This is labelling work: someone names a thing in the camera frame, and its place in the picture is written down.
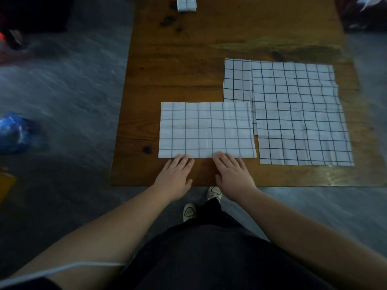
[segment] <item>paper sheet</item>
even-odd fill
[[[256,158],[250,102],[161,103],[159,158]]]
[[[196,0],[177,0],[177,11],[196,11]]]
[[[226,59],[223,98],[253,102],[262,164],[353,166],[334,79],[331,65]]]

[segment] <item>black pants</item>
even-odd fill
[[[213,198],[198,208],[197,218],[169,228],[166,232],[175,232],[184,228],[200,225],[215,225],[223,228],[243,227],[233,217],[222,211],[219,201]]]

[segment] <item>black shirt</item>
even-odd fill
[[[9,289],[59,289],[47,279],[29,283]],[[108,287],[156,288],[333,289],[247,229],[215,225],[169,229],[149,241]]]

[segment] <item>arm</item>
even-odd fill
[[[243,161],[214,156],[217,185],[255,220],[269,240],[340,289],[387,289],[387,260],[265,195]]]
[[[150,225],[172,201],[181,198],[190,188],[186,180],[194,160],[178,155],[169,160],[153,186],[120,205],[113,211],[60,239],[12,277],[34,273],[77,261],[126,263]],[[62,289],[101,289],[121,269],[76,267],[53,274],[49,278]]]

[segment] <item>left hand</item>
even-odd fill
[[[192,179],[187,180],[187,176],[195,160],[191,159],[187,163],[189,157],[177,155],[173,161],[169,160],[153,184],[157,190],[166,193],[171,201],[181,199],[191,188]]]

